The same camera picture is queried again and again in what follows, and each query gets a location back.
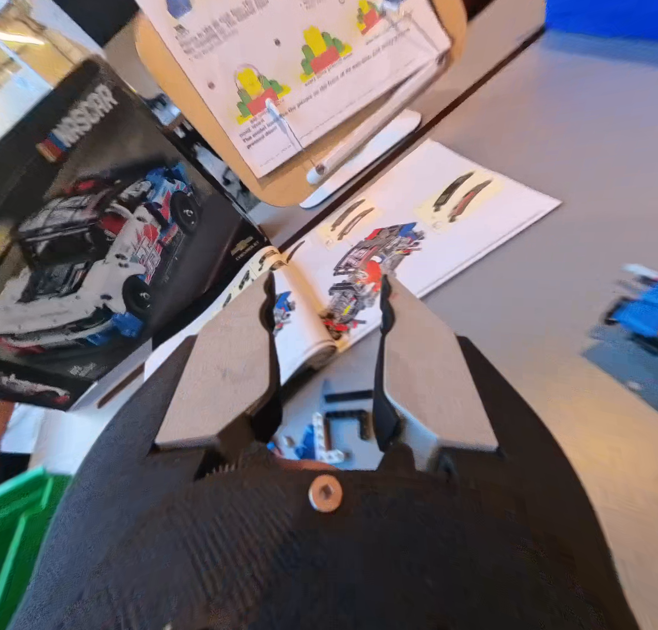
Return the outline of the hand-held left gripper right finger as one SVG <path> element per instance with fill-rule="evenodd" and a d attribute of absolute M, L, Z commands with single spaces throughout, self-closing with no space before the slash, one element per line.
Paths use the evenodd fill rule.
<path fill-rule="evenodd" d="M 399 279 L 382 278 L 373 428 L 381 453 L 408 446 L 421 467 L 446 449 L 495 454 L 499 441 L 453 330 Z"/>

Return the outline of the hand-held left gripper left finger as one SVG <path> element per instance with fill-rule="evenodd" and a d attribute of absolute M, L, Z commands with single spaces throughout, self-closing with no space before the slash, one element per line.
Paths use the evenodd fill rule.
<path fill-rule="evenodd" d="M 190 350 L 154 444 L 242 448 L 282 422 L 275 277 L 261 275 L 185 342 Z"/>

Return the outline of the toy brick car assembly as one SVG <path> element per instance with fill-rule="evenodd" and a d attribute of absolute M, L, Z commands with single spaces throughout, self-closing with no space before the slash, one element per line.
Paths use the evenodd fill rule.
<path fill-rule="evenodd" d="M 619 296 L 602 315 L 606 327 L 620 327 L 626 337 L 651 355 L 657 355 L 657 271 L 642 264 L 625 264 L 630 275 L 621 283 L 633 296 Z"/>

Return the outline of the grey desk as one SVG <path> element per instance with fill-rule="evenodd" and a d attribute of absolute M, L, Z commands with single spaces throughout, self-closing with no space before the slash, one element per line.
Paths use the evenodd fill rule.
<path fill-rule="evenodd" d="M 657 266 L 657 43 L 549 31 L 431 138 L 563 202 L 426 303 L 558 440 L 656 628 L 657 412 L 582 353 L 622 266 Z"/>

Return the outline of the black angled toy beam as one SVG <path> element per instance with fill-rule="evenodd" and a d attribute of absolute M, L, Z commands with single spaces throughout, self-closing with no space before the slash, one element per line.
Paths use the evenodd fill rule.
<path fill-rule="evenodd" d="M 329 425 L 333 421 L 356 421 L 358 436 L 367 441 L 371 437 L 370 413 L 366 410 L 333 410 L 325 412 L 325 422 Z"/>

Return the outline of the white angled toy beam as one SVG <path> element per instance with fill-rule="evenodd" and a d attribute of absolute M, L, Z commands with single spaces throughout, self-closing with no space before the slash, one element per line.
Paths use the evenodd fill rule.
<path fill-rule="evenodd" d="M 330 433 L 322 413 L 313 413 L 312 426 L 316 461 L 328 465 L 343 463 L 346 460 L 346 454 L 331 446 Z"/>

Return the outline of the open instruction booklet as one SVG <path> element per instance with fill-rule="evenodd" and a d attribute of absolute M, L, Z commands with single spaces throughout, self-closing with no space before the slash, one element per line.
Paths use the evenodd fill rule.
<path fill-rule="evenodd" d="M 381 326 L 384 277 L 422 298 L 561 202 L 425 141 L 286 250 L 257 250 L 216 300 L 145 363 L 144 381 L 179 344 L 259 277 L 275 278 L 282 385 L 321 369 Z"/>

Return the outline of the black toy set box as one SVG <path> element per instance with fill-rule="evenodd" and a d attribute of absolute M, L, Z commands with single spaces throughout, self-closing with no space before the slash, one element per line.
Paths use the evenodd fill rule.
<path fill-rule="evenodd" d="M 85 60 L 1 139 L 1 399 L 70 409 L 267 244 L 111 67 Z"/>

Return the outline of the green storage bin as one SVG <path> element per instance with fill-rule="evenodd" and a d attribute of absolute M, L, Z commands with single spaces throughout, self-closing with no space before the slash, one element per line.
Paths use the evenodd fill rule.
<path fill-rule="evenodd" d="M 1 628 L 31 579 L 41 544 L 71 475 L 27 470 L 1 484 Z"/>

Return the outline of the brick building instruction sheet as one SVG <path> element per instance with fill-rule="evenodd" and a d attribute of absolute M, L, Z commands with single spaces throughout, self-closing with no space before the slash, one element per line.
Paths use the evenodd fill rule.
<path fill-rule="evenodd" d="M 448 52 L 430 0 L 135 0 L 256 177 Z"/>

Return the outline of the blue storage bin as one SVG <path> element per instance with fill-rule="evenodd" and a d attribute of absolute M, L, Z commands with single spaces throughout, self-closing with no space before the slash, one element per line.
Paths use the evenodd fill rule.
<path fill-rule="evenodd" d="M 657 0 L 546 0 L 546 26 L 563 33 L 657 40 Z"/>

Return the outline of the blue curved toy frame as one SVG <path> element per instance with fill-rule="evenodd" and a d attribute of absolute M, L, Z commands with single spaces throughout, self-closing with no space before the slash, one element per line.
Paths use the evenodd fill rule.
<path fill-rule="evenodd" d="M 300 441 L 293 449 L 293 453 L 298 460 L 316 461 L 315 448 L 315 428 L 313 424 L 308 424 L 301 436 Z"/>

